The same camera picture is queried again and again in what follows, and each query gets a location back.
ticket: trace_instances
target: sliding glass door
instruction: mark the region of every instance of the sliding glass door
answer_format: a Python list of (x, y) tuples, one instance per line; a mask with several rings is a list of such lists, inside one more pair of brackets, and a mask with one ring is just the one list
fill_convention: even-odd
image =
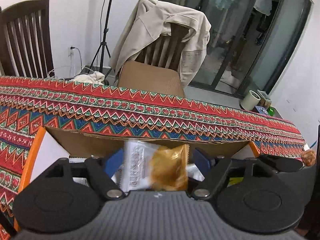
[[(244, 23), (248, 20), (248, 7), (252, 0), (205, 0), (201, 10), (211, 23), (210, 41), (207, 46), (207, 56), (198, 73), (193, 79), (193, 85), (212, 86), (220, 69), (229, 68), (234, 47), (239, 43)], [(235, 89), (219, 83), (223, 89), (233, 94)]]
[(270, 90), (303, 30), (309, 0), (164, 0), (201, 10), (212, 27), (191, 86), (236, 97)]
[(246, 78), (236, 93), (269, 93), (280, 77), (300, 38), (310, 10), (309, 0), (282, 0), (273, 25)]

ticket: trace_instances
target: chair backrest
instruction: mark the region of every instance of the chair backrest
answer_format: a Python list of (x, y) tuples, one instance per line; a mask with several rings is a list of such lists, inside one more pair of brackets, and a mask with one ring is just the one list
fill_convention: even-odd
[(171, 36), (160, 35), (140, 52), (135, 61), (177, 71), (181, 52), (186, 45), (181, 40), (188, 31), (186, 27), (171, 23)]
[(53, 69), (49, 0), (0, 7), (0, 62), (5, 75), (47, 77)]

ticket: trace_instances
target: tape roll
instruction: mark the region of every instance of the tape roll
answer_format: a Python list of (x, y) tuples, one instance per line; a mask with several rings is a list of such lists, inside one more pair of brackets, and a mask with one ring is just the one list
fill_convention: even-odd
[(259, 95), (250, 90), (245, 98), (240, 102), (240, 105), (244, 110), (251, 111), (260, 101)]

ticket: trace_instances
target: white towel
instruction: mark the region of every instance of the white towel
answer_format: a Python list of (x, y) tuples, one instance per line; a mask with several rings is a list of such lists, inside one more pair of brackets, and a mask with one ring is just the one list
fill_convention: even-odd
[(71, 81), (103, 85), (102, 82), (104, 81), (104, 74), (102, 74), (99, 71), (95, 71), (94, 73), (89, 75), (87, 74), (78, 75), (75, 78), (71, 79)]

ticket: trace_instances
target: snack package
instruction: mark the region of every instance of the snack package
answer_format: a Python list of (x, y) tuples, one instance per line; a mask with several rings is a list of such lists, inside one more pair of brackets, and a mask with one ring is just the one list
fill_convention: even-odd
[(193, 178), (198, 181), (204, 180), (204, 176), (194, 163), (188, 164), (186, 170), (189, 178)]
[(124, 149), (124, 169), (121, 189), (153, 188), (156, 190), (185, 190), (188, 186), (186, 145), (169, 149), (148, 142), (129, 140)]

